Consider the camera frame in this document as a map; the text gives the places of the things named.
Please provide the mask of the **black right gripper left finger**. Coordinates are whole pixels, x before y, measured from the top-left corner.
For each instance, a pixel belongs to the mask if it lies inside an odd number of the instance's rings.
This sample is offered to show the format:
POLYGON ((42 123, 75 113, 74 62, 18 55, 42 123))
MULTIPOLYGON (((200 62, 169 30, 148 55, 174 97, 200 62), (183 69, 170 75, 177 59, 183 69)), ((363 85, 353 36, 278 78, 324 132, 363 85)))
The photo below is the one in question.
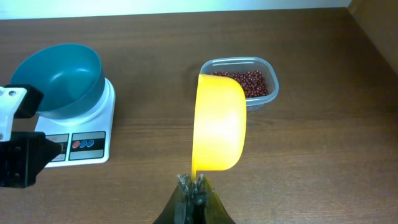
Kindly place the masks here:
POLYGON ((178 182, 169 201, 153 224, 193 223, 193 183, 187 174, 177 175, 178 182))

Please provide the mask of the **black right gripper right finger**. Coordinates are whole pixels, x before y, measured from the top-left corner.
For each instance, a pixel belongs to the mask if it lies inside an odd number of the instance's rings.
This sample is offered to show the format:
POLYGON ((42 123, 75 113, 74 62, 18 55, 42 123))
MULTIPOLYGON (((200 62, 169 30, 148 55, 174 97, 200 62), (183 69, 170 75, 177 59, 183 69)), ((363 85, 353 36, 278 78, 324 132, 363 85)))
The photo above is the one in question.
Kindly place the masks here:
POLYGON ((210 179, 201 174, 194 183, 194 221, 200 224, 235 224, 210 179))

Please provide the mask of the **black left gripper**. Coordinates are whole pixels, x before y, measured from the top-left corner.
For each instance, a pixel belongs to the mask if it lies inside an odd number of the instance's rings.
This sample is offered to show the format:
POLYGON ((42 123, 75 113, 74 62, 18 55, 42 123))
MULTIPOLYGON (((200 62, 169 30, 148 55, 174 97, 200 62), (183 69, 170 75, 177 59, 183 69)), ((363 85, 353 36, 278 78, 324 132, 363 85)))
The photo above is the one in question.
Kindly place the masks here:
POLYGON ((1 187, 24 189, 36 183, 42 169, 62 152, 42 132, 13 132, 1 143, 1 187))

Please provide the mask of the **yellow plastic measuring scoop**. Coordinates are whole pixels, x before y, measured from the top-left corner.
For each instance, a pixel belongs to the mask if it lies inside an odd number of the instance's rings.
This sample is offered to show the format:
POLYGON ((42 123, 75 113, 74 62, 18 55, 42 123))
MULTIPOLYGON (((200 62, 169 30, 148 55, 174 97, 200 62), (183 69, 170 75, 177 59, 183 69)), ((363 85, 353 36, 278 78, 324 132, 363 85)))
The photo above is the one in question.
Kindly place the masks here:
POLYGON ((239 161, 246 136, 246 97, 228 77, 198 76, 193 128, 192 171, 228 170, 239 161))

